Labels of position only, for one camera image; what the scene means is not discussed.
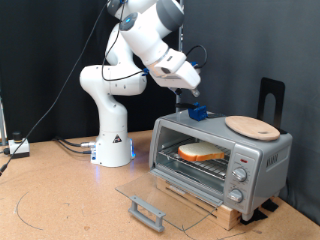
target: blue light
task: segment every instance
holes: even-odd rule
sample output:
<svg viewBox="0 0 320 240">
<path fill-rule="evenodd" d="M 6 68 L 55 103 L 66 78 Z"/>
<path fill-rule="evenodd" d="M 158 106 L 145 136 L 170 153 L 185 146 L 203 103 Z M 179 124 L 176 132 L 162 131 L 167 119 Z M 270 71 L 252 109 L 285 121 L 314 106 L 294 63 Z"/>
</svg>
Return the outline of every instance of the blue light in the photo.
<svg viewBox="0 0 320 240">
<path fill-rule="evenodd" d="M 134 153 L 133 141 L 130 138 L 130 145 L 131 145 L 131 158 L 135 158 L 136 154 Z"/>
</svg>

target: logo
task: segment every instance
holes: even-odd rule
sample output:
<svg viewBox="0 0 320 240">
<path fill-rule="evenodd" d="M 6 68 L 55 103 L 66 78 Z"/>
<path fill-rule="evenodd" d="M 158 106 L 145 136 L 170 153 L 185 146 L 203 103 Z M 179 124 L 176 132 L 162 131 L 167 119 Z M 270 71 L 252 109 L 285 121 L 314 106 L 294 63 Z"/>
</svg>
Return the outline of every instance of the logo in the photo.
<svg viewBox="0 0 320 240">
<path fill-rule="evenodd" d="M 119 137 L 119 135 L 117 135 L 115 137 L 115 139 L 113 140 L 113 143 L 119 143 L 119 142 L 122 142 L 121 138 Z"/>
</svg>

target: toaster oven rack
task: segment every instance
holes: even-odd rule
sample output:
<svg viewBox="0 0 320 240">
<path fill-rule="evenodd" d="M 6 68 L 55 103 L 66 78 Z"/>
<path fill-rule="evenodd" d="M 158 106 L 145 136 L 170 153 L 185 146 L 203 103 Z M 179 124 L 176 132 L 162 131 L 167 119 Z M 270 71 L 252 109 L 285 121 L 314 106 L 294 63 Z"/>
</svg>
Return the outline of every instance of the toaster oven rack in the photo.
<svg viewBox="0 0 320 240">
<path fill-rule="evenodd" d="M 222 148 L 220 146 L 215 145 L 217 148 L 219 148 L 221 151 L 224 152 L 225 154 L 224 159 L 211 159 L 211 160 L 201 161 L 201 162 L 190 162 L 182 159 L 178 154 L 178 148 L 183 144 L 182 143 L 175 144 L 171 147 L 161 150 L 159 154 L 167 157 L 168 160 L 171 159 L 171 160 L 178 161 L 191 168 L 197 169 L 210 176 L 213 176 L 215 178 L 225 181 L 230 153 L 231 153 L 229 149 Z"/>
</svg>

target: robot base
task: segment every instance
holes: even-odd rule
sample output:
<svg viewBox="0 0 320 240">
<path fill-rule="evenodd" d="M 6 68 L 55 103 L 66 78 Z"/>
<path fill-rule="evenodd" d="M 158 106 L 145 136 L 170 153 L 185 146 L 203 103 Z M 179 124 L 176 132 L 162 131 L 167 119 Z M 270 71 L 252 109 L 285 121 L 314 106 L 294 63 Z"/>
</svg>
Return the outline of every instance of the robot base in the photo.
<svg viewBox="0 0 320 240">
<path fill-rule="evenodd" d="M 91 149 L 91 163 L 105 167 L 121 167 L 130 163 L 131 142 L 127 131 L 100 132 L 96 145 Z"/>
</svg>

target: blue object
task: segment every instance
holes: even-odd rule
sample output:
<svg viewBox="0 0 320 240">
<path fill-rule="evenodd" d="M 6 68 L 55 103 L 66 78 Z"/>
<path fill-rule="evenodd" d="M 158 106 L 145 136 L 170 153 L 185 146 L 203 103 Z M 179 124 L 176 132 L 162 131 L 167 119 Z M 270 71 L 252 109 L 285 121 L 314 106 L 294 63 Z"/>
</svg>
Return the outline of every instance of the blue object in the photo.
<svg viewBox="0 0 320 240">
<path fill-rule="evenodd" d="M 193 105 L 196 106 L 195 109 L 192 108 L 188 108 L 188 112 L 189 112 L 189 117 L 197 120 L 198 122 L 206 119 L 208 117 L 208 113 L 207 113 L 207 107 L 206 106 L 200 106 L 199 103 L 194 103 Z"/>
<path fill-rule="evenodd" d="M 143 69 L 144 74 L 142 74 L 142 76 L 146 76 L 149 74 L 150 70 L 148 68 Z"/>
<path fill-rule="evenodd" d="M 194 67 L 195 65 L 197 65 L 198 63 L 197 62 L 190 62 L 192 67 Z"/>
</svg>

